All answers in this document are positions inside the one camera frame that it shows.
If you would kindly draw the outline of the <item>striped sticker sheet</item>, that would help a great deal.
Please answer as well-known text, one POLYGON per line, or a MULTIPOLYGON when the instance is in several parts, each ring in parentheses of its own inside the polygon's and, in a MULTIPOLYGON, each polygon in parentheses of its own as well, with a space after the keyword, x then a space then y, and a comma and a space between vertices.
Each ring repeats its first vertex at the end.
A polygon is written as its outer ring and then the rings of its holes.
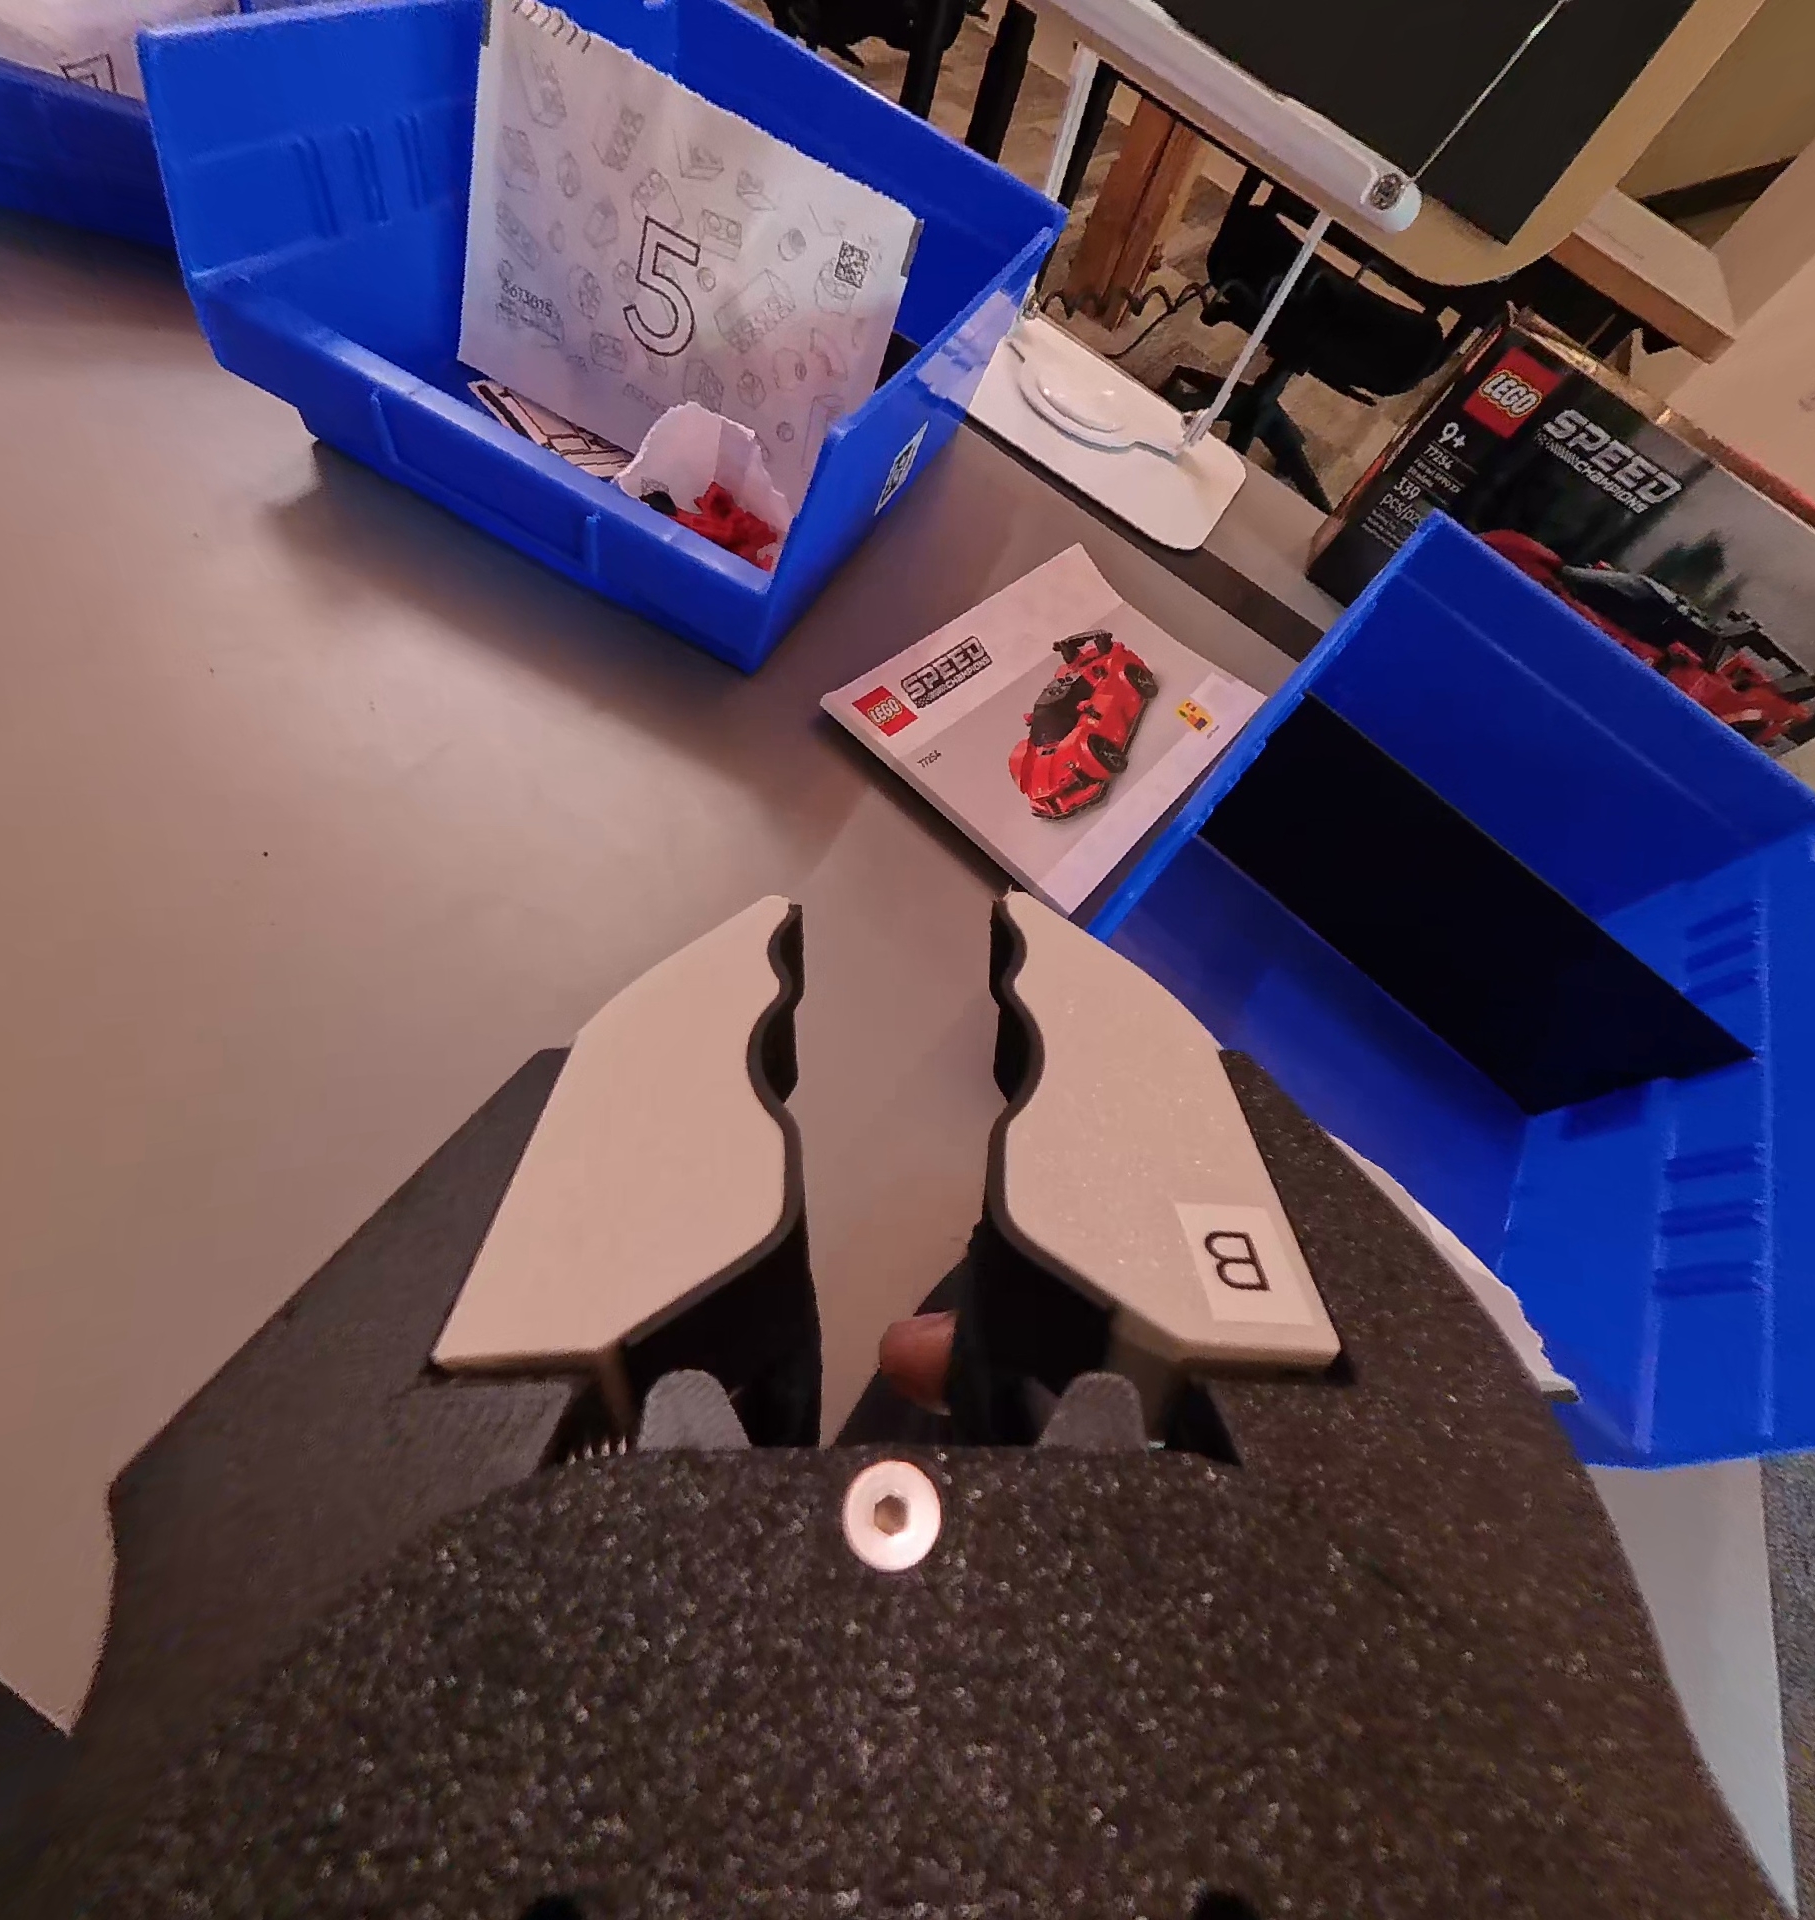
POLYGON ((593 479, 615 480, 632 464, 632 452, 575 427, 515 389, 476 379, 466 391, 497 425, 593 479))

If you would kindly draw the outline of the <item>black board with cream border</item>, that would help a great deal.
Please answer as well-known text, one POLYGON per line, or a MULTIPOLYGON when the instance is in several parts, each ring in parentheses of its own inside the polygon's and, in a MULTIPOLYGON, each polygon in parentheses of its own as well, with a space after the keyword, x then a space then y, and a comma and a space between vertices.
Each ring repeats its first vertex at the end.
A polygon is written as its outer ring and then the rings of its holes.
POLYGON ((1401 255, 1504 275, 1601 205, 1757 1, 1173 1, 1210 48, 1425 197, 1401 255))

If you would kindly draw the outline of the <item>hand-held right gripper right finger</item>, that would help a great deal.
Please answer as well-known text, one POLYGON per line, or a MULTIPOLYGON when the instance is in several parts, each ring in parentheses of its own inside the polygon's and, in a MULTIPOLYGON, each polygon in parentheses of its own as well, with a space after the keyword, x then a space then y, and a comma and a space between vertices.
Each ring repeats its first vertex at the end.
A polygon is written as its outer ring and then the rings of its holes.
POLYGON ((982 1321, 1014 1371, 1326 1371, 1340 1337, 1224 1050, 1045 901, 993 907, 982 1321))

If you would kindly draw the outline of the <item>torn white paper bag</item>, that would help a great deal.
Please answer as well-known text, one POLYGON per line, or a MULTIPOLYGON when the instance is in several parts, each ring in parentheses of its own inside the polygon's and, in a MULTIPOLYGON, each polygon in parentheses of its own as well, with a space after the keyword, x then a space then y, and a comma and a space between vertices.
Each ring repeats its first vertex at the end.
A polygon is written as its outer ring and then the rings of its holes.
POLYGON ((713 480, 782 528, 787 544, 795 511, 775 487, 757 435, 698 404, 681 404, 660 413, 630 469, 612 483, 635 502, 643 502, 644 491, 659 487, 677 503, 691 505, 713 480))

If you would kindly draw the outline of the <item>red toy bricks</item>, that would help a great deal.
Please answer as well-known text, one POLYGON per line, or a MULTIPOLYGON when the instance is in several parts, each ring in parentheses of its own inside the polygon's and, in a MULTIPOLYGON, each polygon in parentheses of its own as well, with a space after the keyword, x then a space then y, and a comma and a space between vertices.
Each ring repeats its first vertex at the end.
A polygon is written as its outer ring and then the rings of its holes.
POLYGON ((655 511, 742 559, 750 566, 760 570, 775 569, 785 530, 741 503, 720 483, 710 483, 691 505, 677 503, 668 490, 659 487, 644 491, 639 498, 655 511))

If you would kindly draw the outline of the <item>white board stand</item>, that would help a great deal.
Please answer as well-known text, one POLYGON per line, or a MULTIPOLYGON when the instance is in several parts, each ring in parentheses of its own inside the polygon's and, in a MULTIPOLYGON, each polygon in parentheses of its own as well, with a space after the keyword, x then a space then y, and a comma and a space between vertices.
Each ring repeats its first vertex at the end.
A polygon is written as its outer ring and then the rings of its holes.
POLYGON ((1066 105, 1045 190, 1066 176, 1098 66, 1204 134, 1213 143, 1291 185, 1309 207, 1305 239, 1258 311, 1219 392, 1177 411, 1117 362, 1051 324, 1034 280, 1020 316, 996 346, 969 406, 975 425, 1034 458, 1133 530, 1182 552, 1201 548, 1245 483, 1245 461, 1213 439, 1243 371, 1286 307, 1333 223, 1381 234, 1412 228, 1425 167, 1403 167, 1336 120, 1258 82, 1180 26, 1158 4, 1051 1, 1074 42, 1066 105))

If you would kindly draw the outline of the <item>large doodle-print paper bag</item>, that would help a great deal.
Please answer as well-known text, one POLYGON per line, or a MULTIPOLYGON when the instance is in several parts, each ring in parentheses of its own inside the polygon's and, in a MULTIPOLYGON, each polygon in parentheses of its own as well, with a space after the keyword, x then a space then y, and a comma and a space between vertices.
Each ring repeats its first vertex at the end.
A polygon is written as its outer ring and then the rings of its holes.
POLYGON ((881 385, 921 220, 541 4, 489 4, 461 358, 612 445, 697 406, 802 505, 881 385))

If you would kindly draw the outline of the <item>black office chair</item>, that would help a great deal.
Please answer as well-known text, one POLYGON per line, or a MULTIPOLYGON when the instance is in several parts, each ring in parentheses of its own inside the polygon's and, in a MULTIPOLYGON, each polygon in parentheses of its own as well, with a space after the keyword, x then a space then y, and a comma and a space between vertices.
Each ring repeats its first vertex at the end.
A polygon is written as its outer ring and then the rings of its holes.
POLYGON ((1207 255, 1207 324, 1231 324, 1252 335, 1265 309, 1265 371, 1236 380, 1224 415, 1227 441, 1272 453, 1303 453, 1286 415, 1286 385, 1309 376, 1340 396, 1373 406, 1417 389, 1485 326, 1506 316, 1500 284, 1440 287, 1387 262, 1344 228, 1327 228, 1291 289, 1282 280, 1299 263, 1313 209, 1291 188, 1248 171, 1240 178, 1207 255))

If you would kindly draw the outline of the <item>small doodle-print paper bag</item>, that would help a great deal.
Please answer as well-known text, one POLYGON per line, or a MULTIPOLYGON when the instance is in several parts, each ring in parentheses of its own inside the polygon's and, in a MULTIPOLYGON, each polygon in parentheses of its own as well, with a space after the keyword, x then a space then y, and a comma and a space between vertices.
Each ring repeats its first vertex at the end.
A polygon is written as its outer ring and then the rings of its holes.
POLYGON ((244 11, 243 1, 0 1, 0 60, 143 99, 143 28, 244 11))

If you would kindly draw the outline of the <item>toy car instruction booklet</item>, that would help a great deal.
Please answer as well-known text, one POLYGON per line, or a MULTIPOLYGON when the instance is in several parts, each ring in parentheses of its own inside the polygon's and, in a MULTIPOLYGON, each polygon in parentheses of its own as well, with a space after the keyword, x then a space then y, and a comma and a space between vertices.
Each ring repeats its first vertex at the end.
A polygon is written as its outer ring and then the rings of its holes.
POLYGON ((1079 545, 825 697, 1062 913, 1129 863, 1262 705, 1125 602, 1079 545))

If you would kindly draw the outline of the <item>blue plastic bin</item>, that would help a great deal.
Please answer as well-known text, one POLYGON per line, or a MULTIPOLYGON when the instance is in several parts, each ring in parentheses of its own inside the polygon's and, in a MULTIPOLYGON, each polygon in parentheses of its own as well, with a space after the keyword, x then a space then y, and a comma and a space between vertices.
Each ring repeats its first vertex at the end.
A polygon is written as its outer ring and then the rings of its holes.
POLYGON ((147 31, 176 253, 223 370, 319 442, 703 653, 757 668, 952 441, 1060 205, 735 4, 567 4, 679 83, 923 220, 918 354, 825 433, 773 570, 541 452, 458 351, 486 4, 312 4, 147 31))
POLYGON ((1090 928, 1518 1297, 1589 1461, 1815 1450, 1815 790, 1427 519, 1090 928))
POLYGON ((0 60, 0 207, 172 251, 145 99, 0 60))

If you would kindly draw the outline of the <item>grey desk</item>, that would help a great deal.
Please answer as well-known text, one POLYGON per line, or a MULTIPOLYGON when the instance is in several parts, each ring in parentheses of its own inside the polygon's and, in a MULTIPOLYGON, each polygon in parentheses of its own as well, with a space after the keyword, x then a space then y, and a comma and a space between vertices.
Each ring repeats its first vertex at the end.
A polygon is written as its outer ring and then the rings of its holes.
POLYGON ((0 1915, 1781 1915, 1470 1294, 1202 1044, 1348 1352, 1226 1458, 593 1460, 428 1351, 611 996, 802 907, 825 1435, 982 1213, 996 887, 818 697, 1040 559, 945 455, 742 677, 0 226, 0 1915))

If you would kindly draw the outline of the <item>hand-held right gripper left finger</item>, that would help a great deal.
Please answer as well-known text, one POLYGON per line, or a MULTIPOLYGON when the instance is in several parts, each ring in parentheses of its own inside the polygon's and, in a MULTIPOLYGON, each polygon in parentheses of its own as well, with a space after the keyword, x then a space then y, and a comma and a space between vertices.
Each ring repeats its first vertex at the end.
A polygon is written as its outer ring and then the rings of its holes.
POLYGON ((450 1374, 630 1376, 627 1349, 799 1222, 768 1044, 799 905, 750 901, 593 1011, 559 1069, 431 1351, 450 1374))

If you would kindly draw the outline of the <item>black toy set box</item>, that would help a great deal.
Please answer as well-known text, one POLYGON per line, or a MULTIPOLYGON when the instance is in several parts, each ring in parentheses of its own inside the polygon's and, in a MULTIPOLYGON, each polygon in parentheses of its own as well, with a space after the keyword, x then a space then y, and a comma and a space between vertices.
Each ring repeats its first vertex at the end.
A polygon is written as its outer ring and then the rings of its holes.
POLYGON ((1309 579, 1355 599, 1435 511, 1758 749, 1815 737, 1815 502, 1542 320, 1453 360, 1309 579))

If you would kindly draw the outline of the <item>person's right hand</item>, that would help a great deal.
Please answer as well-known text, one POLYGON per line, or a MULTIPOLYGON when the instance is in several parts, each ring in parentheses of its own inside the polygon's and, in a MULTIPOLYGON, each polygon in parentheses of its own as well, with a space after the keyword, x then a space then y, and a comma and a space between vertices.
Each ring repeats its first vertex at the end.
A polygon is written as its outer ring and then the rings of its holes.
POLYGON ((923 1412, 947 1414, 956 1332, 954 1311, 924 1311, 895 1321, 879 1343, 879 1376, 898 1396, 923 1412))

